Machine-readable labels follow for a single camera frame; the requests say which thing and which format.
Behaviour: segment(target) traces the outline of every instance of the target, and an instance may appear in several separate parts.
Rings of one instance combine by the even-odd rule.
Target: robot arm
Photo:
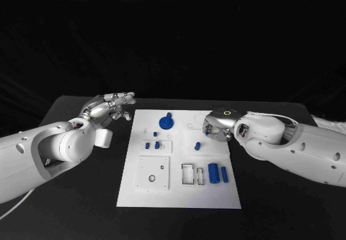
[[[204,118],[203,133],[220,142],[232,135],[246,153],[323,184],[346,187],[346,135],[274,114],[219,108]]]
[[[122,105],[134,104],[134,93],[95,96],[79,116],[0,138],[0,204],[24,194],[73,168],[93,146],[108,148],[111,120],[131,115]]]

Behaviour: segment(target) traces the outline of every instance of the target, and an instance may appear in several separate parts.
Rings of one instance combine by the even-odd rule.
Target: black tabletop
[[[89,99],[59,97],[40,125],[75,118]],[[307,108],[287,102],[137,98],[125,110],[134,114],[135,109],[219,106],[279,114],[315,126]],[[95,147],[88,159],[36,188],[0,221],[1,240],[346,239],[346,188],[253,159],[235,140],[228,145],[242,209],[117,207],[131,127],[132,121],[114,121],[109,148]],[[0,214],[21,198],[0,205]]]

